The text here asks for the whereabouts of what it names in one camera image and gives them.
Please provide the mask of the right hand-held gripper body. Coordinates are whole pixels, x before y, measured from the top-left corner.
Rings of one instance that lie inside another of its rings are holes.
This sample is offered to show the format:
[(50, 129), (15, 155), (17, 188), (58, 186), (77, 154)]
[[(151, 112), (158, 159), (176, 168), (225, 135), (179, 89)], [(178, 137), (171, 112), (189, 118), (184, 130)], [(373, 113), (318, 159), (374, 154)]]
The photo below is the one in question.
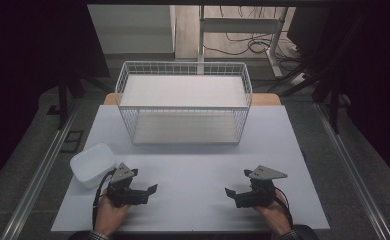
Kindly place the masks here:
[(277, 197), (273, 179), (287, 178), (288, 175), (262, 165), (259, 165), (252, 171), (250, 177), (248, 177), (251, 183), (251, 190), (237, 194), (236, 206), (238, 208), (268, 207), (273, 202), (277, 202), (282, 207), (285, 207), (286, 204)]

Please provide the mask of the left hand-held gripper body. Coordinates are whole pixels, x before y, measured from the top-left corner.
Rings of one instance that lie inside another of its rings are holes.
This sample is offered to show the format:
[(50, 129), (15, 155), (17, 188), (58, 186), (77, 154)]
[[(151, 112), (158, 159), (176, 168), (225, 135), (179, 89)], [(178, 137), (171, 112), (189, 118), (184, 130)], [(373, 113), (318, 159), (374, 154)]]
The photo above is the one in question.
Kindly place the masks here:
[(134, 190), (130, 187), (134, 178), (131, 170), (124, 163), (120, 163), (107, 186), (107, 197), (115, 207), (126, 204), (141, 205), (148, 202), (149, 196), (146, 190)]

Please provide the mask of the person's right hand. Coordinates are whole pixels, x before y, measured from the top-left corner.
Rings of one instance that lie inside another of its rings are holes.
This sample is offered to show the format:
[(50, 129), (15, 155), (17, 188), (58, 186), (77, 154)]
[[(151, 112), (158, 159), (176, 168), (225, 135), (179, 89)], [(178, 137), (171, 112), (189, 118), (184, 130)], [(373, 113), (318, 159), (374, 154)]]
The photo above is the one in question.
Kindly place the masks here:
[(268, 207), (256, 206), (254, 210), (261, 215), (275, 237), (282, 236), (292, 230), (285, 209), (279, 203), (273, 202)]

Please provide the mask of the person's left hand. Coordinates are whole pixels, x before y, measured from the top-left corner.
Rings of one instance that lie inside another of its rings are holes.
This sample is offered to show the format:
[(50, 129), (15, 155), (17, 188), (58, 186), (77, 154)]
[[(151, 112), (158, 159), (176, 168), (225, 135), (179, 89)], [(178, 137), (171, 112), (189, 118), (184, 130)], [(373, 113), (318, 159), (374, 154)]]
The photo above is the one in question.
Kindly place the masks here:
[(111, 237), (124, 223), (129, 209), (130, 205), (128, 204), (115, 207), (113, 202), (105, 194), (102, 194), (97, 204), (97, 215), (93, 230)]

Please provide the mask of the white table mat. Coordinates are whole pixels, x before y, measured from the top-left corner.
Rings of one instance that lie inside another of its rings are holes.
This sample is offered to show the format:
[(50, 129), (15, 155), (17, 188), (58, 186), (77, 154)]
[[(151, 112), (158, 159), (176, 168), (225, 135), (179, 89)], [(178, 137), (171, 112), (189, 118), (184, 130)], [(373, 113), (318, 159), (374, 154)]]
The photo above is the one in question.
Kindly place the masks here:
[(259, 165), (285, 173), (274, 184), (287, 196), (297, 224), (326, 229), (316, 189), (282, 106), (254, 106), (237, 145), (134, 145), (115, 106), (98, 109), (86, 144), (107, 144), (118, 162), (137, 170), (131, 186), (157, 191), (133, 206), (125, 233), (260, 232), (265, 226), (251, 208), (226, 194), (249, 190), (244, 172)]

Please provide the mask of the white plastic container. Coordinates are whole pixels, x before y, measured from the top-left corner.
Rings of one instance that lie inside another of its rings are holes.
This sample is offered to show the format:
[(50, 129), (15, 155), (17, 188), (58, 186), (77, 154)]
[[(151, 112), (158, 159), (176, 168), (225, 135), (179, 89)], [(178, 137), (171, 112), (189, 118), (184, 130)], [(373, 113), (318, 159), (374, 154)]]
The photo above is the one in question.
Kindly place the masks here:
[(115, 156), (108, 145), (98, 143), (76, 154), (70, 160), (70, 167), (78, 182), (93, 188), (114, 169)]

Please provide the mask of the black metal stand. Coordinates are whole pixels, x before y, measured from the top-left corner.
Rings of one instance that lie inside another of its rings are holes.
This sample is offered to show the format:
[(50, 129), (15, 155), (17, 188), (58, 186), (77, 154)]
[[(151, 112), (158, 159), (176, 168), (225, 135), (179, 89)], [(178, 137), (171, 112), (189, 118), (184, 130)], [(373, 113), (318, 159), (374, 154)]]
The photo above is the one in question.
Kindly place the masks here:
[(63, 129), (68, 120), (68, 93), (74, 98), (82, 98), (85, 94), (80, 79), (80, 71), (77, 68), (65, 67), (59, 72), (57, 77), (59, 105), (58, 108), (52, 105), (47, 112), (48, 115), (59, 116), (59, 130)]
[(315, 102), (323, 102), (327, 96), (330, 96), (328, 123), (336, 134), (339, 133), (337, 120), (340, 95), (340, 78), (337, 76), (337, 72), (364, 19), (365, 14), (360, 12), (350, 22), (349, 28), (336, 48), (329, 64), (317, 75), (319, 83), (312, 94), (312, 99)]

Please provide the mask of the white power strip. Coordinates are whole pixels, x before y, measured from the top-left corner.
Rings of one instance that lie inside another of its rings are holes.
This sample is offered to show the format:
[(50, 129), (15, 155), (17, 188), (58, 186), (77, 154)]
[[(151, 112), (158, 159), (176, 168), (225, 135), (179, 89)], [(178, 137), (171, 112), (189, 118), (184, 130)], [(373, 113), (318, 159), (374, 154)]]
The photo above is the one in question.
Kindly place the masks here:
[(300, 73), (291, 81), (291, 84), (298, 85), (299, 83), (303, 82), (307, 78), (308, 75), (306, 73)]

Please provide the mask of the white cabinet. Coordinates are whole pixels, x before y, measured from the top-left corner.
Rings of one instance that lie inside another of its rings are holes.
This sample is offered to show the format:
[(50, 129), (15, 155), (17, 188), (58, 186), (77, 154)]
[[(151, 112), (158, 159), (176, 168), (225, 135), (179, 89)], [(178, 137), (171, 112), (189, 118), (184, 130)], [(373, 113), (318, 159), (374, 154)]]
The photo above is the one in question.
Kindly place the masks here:
[(105, 54), (175, 52), (174, 5), (88, 4)]

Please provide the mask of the dark curtain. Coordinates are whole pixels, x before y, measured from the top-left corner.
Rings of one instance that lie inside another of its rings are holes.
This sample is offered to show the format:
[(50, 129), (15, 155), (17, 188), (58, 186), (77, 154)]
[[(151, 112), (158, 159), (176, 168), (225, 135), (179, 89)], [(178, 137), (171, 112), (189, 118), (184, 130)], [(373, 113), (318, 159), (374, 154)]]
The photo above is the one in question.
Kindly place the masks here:
[[(368, 14), (337, 70), (348, 115), (390, 168), (390, 0), (366, 0)], [(298, 7), (288, 37), (303, 57), (323, 69), (358, 11)]]
[(0, 0), (0, 170), (38, 111), (40, 95), (65, 81), (107, 77), (89, 0)]

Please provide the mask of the metal floor rail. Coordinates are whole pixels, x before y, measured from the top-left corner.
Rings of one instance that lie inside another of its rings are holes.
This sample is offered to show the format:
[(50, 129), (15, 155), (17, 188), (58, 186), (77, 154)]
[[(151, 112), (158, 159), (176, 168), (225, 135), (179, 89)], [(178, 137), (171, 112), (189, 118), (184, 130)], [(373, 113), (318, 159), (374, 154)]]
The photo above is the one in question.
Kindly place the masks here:
[(330, 116), (326, 111), (326, 108), (322, 104), (313, 104), (319, 118), (330, 138), (332, 145), (334, 146), (338, 158), (343, 165), (347, 176), (359, 198), (363, 209), (377, 235), (379, 240), (390, 240), (390, 229), (387, 225), (381, 210), (373, 199), (369, 189), (367, 188), (364, 180), (362, 179), (357, 167), (355, 166), (351, 155), (349, 154), (344, 142), (340, 135), (333, 129), (329, 120)]
[(17, 240), (20, 236), (22, 229), (31, 213), (31, 210), (60, 152), (66, 135), (76, 118), (80, 103), (80, 100), (72, 101), (70, 110), (68, 112), (68, 119), (65, 121), (63, 127), (56, 132), (54, 139), (52, 140), (47, 152), (38, 165), (29, 185), (27, 186), (8, 224), (6, 225), (0, 240)]

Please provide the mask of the white metal desk frame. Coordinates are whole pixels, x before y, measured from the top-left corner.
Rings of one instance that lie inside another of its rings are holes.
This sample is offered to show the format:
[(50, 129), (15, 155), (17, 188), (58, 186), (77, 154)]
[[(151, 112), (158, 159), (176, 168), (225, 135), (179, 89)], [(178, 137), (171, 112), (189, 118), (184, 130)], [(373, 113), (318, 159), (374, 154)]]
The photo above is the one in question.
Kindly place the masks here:
[(252, 33), (252, 34), (271, 34), (271, 43), (266, 48), (265, 54), (276, 78), (282, 78), (283, 74), (279, 66), (276, 49), (285, 24), (289, 8), (283, 7), (278, 18), (227, 18), (205, 17), (205, 7), (199, 7), (199, 44), (197, 60), (204, 61), (204, 34), (205, 33)]

